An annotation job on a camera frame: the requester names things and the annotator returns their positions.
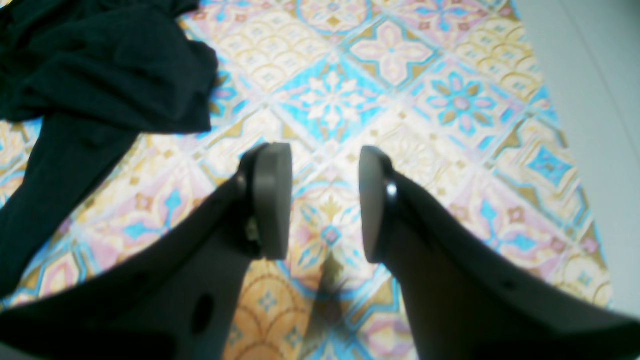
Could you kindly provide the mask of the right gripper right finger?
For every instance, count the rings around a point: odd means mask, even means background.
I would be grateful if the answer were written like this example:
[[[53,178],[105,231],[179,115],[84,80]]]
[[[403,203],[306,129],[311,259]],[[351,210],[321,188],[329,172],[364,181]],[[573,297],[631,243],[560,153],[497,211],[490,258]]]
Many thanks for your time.
[[[482,244],[375,146],[358,164],[366,260],[398,281],[421,360],[637,360],[639,321]]]

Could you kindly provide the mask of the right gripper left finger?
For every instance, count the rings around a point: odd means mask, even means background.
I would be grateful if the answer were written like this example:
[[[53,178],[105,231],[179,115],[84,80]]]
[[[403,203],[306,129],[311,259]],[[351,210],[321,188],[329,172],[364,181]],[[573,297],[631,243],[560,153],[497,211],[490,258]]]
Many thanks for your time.
[[[221,359],[251,263],[288,253],[292,165],[288,143],[252,148],[144,251],[2,312],[2,344],[34,360]]]

